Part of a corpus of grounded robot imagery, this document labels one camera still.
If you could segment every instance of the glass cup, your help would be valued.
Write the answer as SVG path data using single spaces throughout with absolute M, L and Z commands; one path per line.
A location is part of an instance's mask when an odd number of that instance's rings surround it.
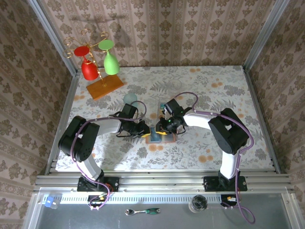
M 196 195 L 194 196 L 190 202 L 189 202 L 189 209 L 193 213 L 199 213 L 208 207 L 208 201 L 207 199 L 202 195 Z
M 125 104 L 131 104 L 132 102 L 137 101 L 137 100 L 138 100 L 138 97 L 134 93 L 128 93 L 123 98 L 123 101 L 124 101 Z M 137 103 L 133 103 L 132 105 L 134 107 L 138 106 Z
M 181 92 L 182 82 L 177 79 L 172 79 L 167 83 L 167 88 L 170 96 L 174 97 Z

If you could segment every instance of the wall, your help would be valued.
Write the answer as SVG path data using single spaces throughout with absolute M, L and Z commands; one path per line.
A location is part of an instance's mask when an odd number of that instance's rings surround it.
M 62 41 L 88 41 L 80 34 L 87 28 L 99 42 L 107 31 L 121 66 L 179 66 L 242 65 L 275 0 L 40 2 Z M 103 53 L 95 57 L 102 66 Z
M 305 216 L 305 1 L 290 0 L 251 69 L 281 169 Z
M 26 1 L 0 1 L 0 228 L 21 228 L 71 76 Z

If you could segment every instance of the gray floor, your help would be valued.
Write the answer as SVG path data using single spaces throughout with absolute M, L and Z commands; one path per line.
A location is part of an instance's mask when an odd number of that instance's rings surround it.
M 58 209 L 43 206 L 37 229 L 290 229 L 289 219 L 280 195 L 243 195 L 242 205 L 256 217 L 249 225 L 237 209 L 224 210 L 209 205 L 206 211 L 194 214 L 186 204 L 109 204 L 99 211 L 87 205 L 59 205 Z M 151 207 L 161 209 L 159 215 L 126 216 L 125 210 Z

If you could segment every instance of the yellow object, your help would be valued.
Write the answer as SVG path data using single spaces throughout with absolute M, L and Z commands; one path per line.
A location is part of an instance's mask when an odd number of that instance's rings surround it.
M 149 136 L 149 135 L 151 135 L 151 133 L 145 134 L 145 135 L 143 135 L 143 136 L 141 136 L 141 137 L 147 137 L 147 136 Z
M 93 100 L 98 100 L 104 95 L 113 92 L 114 90 L 122 87 L 124 83 L 117 75 L 107 75 L 103 80 L 98 80 L 93 84 L 87 86 L 87 90 L 92 96 Z
M 156 133 L 158 133 L 158 134 L 160 134 L 160 135 L 167 135 L 166 132 L 157 132 L 157 131 L 156 131 Z
M 236 198 L 235 197 L 227 197 L 228 201 L 232 201 L 232 202 L 236 202 Z

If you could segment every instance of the table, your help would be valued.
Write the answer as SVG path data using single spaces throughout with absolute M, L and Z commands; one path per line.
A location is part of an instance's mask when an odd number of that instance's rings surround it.
M 190 91 L 199 96 L 197 110 L 220 112 L 229 107 L 250 130 L 255 145 L 242 157 L 241 169 L 273 169 L 241 66 L 128 67 L 121 68 L 118 76 L 125 85 L 97 101 L 86 89 L 93 82 L 81 76 L 68 123 L 77 115 L 91 119 L 114 114 L 122 109 L 123 97 L 135 93 L 147 106 L 146 124 L 154 126 L 158 122 L 158 103 L 171 99 L 167 84 L 176 79 L 182 82 L 179 92 Z M 177 101 L 186 108 L 192 106 L 195 98 L 184 94 Z M 144 112 L 140 104 L 138 108 L 140 113 Z M 97 137 L 92 155 L 104 170 L 125 171 L 218 170 L 222 159 L 222 151 L 212 132 L 198 127 L 186 128 L 186 133 L 179 135 L 175 143 L 166 144 L 146 144 L 143 138 L 117 138 L 115 134 L 102 135 Z M 58 157 L 56 170 L 78 171 L 63 152 Z

